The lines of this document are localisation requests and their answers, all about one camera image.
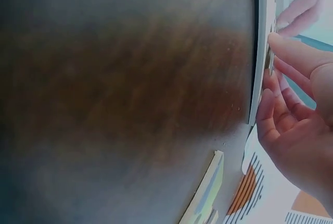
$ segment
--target brown wood grain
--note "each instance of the brown wood grain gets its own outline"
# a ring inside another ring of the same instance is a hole
[[[249,132],[253,0],[1,0],[1,223],[176,223]]]

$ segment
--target striped pattern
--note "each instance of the striped pattern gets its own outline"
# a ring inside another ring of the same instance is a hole
[[[235,224],[243,220],[261,199],[264,181],[262,165],[254,153],[246,176],[243,177],[236,196],[223,224]]]
[[[298,211],[290,211],[286,216],[285,224],[333,224],[333,220]]]

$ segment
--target fingernail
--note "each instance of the fingernail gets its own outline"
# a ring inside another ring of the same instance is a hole
[[[287,23],[287,22],[277,22],[277,24],[276,24],[277,30],[283,29],[288,25],[289,25],[289,23]]]

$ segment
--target hand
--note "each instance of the hand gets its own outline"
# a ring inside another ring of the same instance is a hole
[[[294,0],[277,18],[278,25],[289,23],[279,34],[298,35],[319,19],[323,6],[324,0]]]
[[[258,138],[294,185],[320,200],[333,216],[333,53],[271,33],[273,75],[265,71],[258,108]],[[316,103],[304,105],[284,73]]]

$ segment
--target wooden table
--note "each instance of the wooden table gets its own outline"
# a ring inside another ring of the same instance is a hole
[[[249,132],[254,0],[2,0],[0,222],[177,223]]]

